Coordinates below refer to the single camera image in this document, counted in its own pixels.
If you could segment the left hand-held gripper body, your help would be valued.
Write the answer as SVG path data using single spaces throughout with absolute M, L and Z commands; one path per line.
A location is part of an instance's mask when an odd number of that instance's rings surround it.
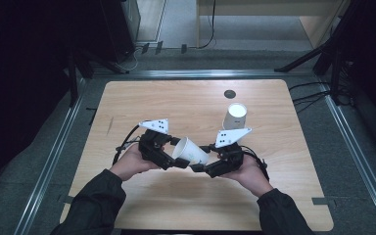
M 141 121 L 139 126 L 146 129 L 139 140 L 142 158 L 162 169 L 171 167 L 174 159 L 163 149 L 163 146 L 172 139 L 172 136 L 168 134 L 168 119 L 145 120 Z

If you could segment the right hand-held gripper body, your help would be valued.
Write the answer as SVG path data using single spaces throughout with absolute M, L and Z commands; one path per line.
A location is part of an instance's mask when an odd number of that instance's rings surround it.
M 215 147 L 219 160 L 207 165 L 209 171 L 206 174 L 214 178 L 237 170 L 242 165 L 244 156 L 238 141 L 251 131 L 250 128 L 219 130 L 215 142 L 210 144 Z

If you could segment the white printed paper cup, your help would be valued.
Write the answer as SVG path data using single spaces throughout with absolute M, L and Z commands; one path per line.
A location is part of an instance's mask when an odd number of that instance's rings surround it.
M 209 161 L 209 155 L 188 137 L 178 141 L 171 155 L 174 159 L 182 159 L 189 165 L 205 165 Z
M 247 108 L 241 103 L 230 104 L 222 123 L 224 129 L 240 129 L 245 127 Z

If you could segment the person's right hand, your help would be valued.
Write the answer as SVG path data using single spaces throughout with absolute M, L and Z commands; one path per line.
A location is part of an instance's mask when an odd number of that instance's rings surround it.
M 257 161 L 251 156 L 245 156 L 242 165 L 237 170 L 225 173 L 222 177 L 237 181 L 258 198 L 273 189 Z

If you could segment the person's left hand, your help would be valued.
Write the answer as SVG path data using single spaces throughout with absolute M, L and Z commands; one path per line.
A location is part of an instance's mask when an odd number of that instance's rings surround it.
M 122 181 L 127 181 L 135 174 L 143 173 L 151 169 L 159 169 L 159 167 L 150 161 L 144 160 L 139 151 L 139 145 L 133 144 L 110 168 L 110 172 L 115 174 Z

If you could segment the black metal stand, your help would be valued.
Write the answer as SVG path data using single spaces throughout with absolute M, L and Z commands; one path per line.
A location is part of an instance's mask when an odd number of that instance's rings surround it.
M 120 69 L 118 66 L 103 60 L 101 57 L 89 52 L 85 49 L 69 48 L 68 53 L 68 75 L 70 79 L 70 106 L 77 102 L 79 98 L 78 83 L 76 72 L 79 71 L 85 78 L 92 78 L 94 70 L 90 62 L 96 62 L 105 69 L 117 74 L 124 74 L 125 70 Z

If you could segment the black computer tower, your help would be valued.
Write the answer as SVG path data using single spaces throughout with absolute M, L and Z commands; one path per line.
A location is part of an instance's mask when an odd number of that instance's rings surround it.
M 135 51 L 141 22 L 137 0 L 100 0 L 115 53 L 121 62 Z

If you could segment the light wooden furniture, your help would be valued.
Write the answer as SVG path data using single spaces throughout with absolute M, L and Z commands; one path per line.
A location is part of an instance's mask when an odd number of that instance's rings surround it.
M 298 16 L 313 48 L 327 37 L 335 19 L 342 16 L 351 0 L 196 0 L 197 39 L 200 16 Z

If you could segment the black tripod stand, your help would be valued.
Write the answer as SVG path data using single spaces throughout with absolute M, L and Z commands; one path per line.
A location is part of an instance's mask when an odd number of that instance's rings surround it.
M 344 95 L 339 81 L 347 76 L 376 105 L 376 0 L 352 0 L 326 42 L 277 71 L 291 71 L 312 58 L 317 59 L 315 74 L 332 71 L 329 95 L 334 101 Z

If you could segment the metal floor rail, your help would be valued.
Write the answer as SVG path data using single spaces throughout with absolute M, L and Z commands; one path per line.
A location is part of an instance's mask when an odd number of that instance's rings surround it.
M 61 153 L 70 135 L 72 125 L 82 103 L 82 92 L 88 87 L 88 81 L 81 78 L 78 81 L 78 98 L 77 101 L 68 109 L 66 117 L 52 145 L 51 151 L 46 159 L 45 165 L 36 181 L 36 184 L 28 197 L 27 203 L 23 210 L 21 219 L 13 235 L 28 235 L 36 214 L 41 206 L 45 193 L 49 187 L 54 170 L 57 166 Z
M 376 208 L 376 174 L 373 172 L 366 155 L 364 154 L 360 142 L 356 139 L 355 134 L 350 126 L 350 122 L 345 117 L 343 109 L 337 106 L 331 95 L 325 98 L 326 104 L 332 114 L 334 121 L 337 123 L 344 141 L 351 153 L 352 160 L 362 178 L 364 185 Z
M 312 77 L 311 69 L 296 69 L 288 72 L 268 70 L 137 70 L 113 73 L 98 70 L 94 78 L 110 80 L 211 80 L 211 79 L 264 79 L 282 77 Z

